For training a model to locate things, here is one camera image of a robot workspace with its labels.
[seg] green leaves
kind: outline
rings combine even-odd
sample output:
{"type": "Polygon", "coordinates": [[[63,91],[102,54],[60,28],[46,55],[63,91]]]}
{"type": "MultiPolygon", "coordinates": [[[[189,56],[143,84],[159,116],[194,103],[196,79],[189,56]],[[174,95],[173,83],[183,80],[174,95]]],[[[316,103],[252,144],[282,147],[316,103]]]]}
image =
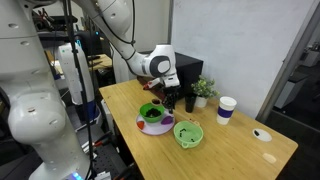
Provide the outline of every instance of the green leaves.
{"type": "Polygon", "coordinates": [[[218,91],[214,90],[214,83],[214,80],[208,80],[206,77],[200,75],[198,82],[191,84],[191,87],[193,92],[198,96],[210,98],[219,94],[218,91]]]}

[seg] plate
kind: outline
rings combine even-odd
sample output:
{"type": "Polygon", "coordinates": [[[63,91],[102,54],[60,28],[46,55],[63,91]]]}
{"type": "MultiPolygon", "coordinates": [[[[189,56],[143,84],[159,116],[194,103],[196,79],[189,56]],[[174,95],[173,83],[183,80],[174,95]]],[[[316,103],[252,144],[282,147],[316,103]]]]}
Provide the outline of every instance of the plate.
{"type": "Polygon", "coordinates": [[[164,133],[168,132],[174,126],[174,122],[175,122],[174,116],[173,116],[173,114],[170,114],[168,110],[164,111],[163,118],[156,123],[146,122],[140,114],[136,118],[136,125],[137,125],[138,129],[141,132],[148,134],[148,135],[164,134],[164,133]],[[169,124],[161,124],[161,122],[168,116],[172,117],[172,122],[169,124]],[[137,123],[141,122],[141,121],[144,122],[143,129],[140,129],[137,125],[137,123]]]}

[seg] potted plant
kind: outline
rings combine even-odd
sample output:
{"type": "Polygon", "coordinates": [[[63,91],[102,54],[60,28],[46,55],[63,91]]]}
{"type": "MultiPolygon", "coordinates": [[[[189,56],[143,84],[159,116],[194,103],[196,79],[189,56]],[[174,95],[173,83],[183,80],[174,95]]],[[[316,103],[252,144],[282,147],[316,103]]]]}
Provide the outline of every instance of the potted plant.
{"type": "Polygon", "coordinates": [[[196,83],[191,84],[193,92],[197,95],[195,106],[205,107],[209,98],[217,96],[218,91],[214,90],[214,80],[208,80],[200,75],[196,83]]]}

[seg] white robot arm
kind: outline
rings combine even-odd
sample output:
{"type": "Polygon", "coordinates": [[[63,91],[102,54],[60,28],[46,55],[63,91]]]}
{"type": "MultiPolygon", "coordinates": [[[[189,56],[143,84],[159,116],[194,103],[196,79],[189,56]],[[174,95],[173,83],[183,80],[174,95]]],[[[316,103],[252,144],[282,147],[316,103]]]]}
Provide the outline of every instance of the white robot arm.
{"type": "MultiPolygon", "coordinates": [[[[55,87],[32,21],[35,6],[55,1],[0,1],[0,86],[11,104],[9,128],[17,141],[31,145],[43,160],[31,180],[86,177],[90,164],[55,87]]],[[[149,55],[137,53],[126,41],[131,15],[123,0],[98,0],[99,7],[90,0],[76,2],[105,33],[133,73],[160,78],[167,95],[163,103],[172,110],[179,87],[172,47],[159,45],[149,55]]]]}
{"type": "Polygon", "coordinates": [[[115,49],[126,61],[130,71],[139,76],[155,77],[149,84],[164,85],[163,104],[170,111],[174,109],[180,82],[176,72],[176,59],[171,45],[157,45],[149,55],[143,55],[133,48],[125,36],[131,25],[131,13],[124,0],[74,0],[103,31],[115,49]]]}

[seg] green object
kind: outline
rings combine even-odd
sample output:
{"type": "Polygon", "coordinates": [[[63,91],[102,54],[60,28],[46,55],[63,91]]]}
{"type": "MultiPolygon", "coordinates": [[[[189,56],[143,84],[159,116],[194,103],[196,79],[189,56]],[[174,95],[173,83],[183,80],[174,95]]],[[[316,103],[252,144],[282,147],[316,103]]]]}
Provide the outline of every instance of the green object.
{"type": "Polygon", "coordinates": [[[176,141],[183,148],[196,147],[203,138],[203,130],[200,126],[189,121],[181,121],[173,129],[176,141]]]}
{"type": "Polygon", "coordinates": [[[148,103],[148,104],[145,104],[143,106],[141,106],[140,108],[140,115],[143,117],[143,119],[145,121],[147,121],[148,123],[155,123],[155,122],[158,122],[159,120],[161,120],[162,116],[163,116],[163,113],[164,113],[164,107],[162,105],[160,106],[155,106],[151,103],[148,103]],[[147,113],[148,111],[150,110],[158,110],[160,111],[160,115],[159,116],[156,116],[156,117],[152,117],[152,116],[148,116],[147,117],[147,113]]]}
{"type": "Polygon", "coordinates": [[[209,80],[206,77],[200,75],[199,80],[191,84],[193,92],[203,98],[210,98],[219,95],[217,90],[214,90],[214,79],[209,80]]]}

